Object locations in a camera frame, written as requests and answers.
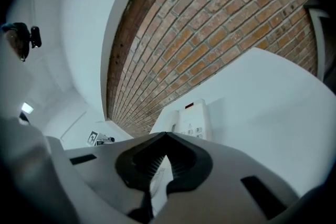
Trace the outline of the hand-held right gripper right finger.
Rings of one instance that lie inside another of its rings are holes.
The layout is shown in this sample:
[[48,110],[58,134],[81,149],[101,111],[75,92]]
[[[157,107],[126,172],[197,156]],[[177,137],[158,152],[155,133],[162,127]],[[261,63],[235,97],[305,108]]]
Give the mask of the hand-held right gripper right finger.
[[193,191],[172,193],[154,223],[267,223],[264,212],[242,183],[256,177],[286,209],[299,199],[279,175],[235,148],[180,135],[209,153],[213,161],[207,179]]

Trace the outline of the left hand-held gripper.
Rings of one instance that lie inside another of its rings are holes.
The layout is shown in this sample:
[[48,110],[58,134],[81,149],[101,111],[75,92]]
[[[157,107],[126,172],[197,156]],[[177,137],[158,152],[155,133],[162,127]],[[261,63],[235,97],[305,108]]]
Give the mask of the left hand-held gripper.
[[87,144],[89,146],[99,146],[104,144],[112,144],[115,142],[114,137],[108,137],[101,133],[96,133],[94,131],[91,132],[87,139]]

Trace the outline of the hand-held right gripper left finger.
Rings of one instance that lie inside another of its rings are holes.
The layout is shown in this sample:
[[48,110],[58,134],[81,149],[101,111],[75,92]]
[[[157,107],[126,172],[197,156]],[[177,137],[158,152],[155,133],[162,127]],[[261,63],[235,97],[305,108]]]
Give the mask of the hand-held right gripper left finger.
[[161,132],[67,151],[76,174],[70,185],[80,223],[167,223],[165,180],[151,196],[167,145],[167,133]]

